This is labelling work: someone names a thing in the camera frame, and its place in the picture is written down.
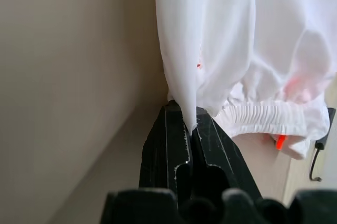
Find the beige wall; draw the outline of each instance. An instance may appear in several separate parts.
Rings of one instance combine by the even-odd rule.
[[[154,0],[0,0],[0,223],[46,223],[165,88]]]

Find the white cloth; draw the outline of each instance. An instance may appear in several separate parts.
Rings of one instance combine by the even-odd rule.
[[[337,0],[156,0],[170,93],[191,133],[196,106],[231,137],[289,135],[304,158],[329,128]]]

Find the black plastic object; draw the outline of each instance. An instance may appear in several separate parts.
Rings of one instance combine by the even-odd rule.
[[[329,119],[330,119],[329,131],[326,134],[326,136],[324,136],[321,140],[316,141],[316,143],[315,143],[316,153],[315,153],[315,156],[312,160],[312,164],[311,164],[310,172],[309,172],[309,179],[310,179],[310,181],[313,181],[313,182],[321,182],[322,181],[322,178],[320,178],[320,177],[313,178],[312,173],[313,173],[313,170],[314,170],[314,167],[315,167],[315,164],[316,164],[316,159],[317,159],[318,154],[320,153],[321,150],[324,150],[324,148],[325,148],[326,141],[328,140],[331,125],[332,125],[332,122],[333,122],[333,118],[335,117],[335,114],[336,114],[336,109],[328,108],[328,113],[329,113]]]
[[[261,197],[235,143],[202,108],[190,137],[178,104],[162,107],[143,147],[140,187],[168,188],[178,206],[191,198],[209,200],[216,208],[227,188]]]
[[[221,214],[202,198],[179,210],[168,189],[123,191],[107,196],[101,224],[331,224],[337,223],[336,191],[301,191],[286,209],[270,199],[256,202],[239,189],[221,195]]]

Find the white fabric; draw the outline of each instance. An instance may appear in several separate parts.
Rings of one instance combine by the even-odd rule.
[[[196,106],[231,137],[286,134],[301,159],[329,128],[337,0],[156,0],[170,93],[191,133]]]

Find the white garment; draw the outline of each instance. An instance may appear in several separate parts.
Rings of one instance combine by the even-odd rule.
[[[284,134],[301,159],[325,136],[337,0],[156,0],[165,75],[191,133],[196,106],[233,137]]]

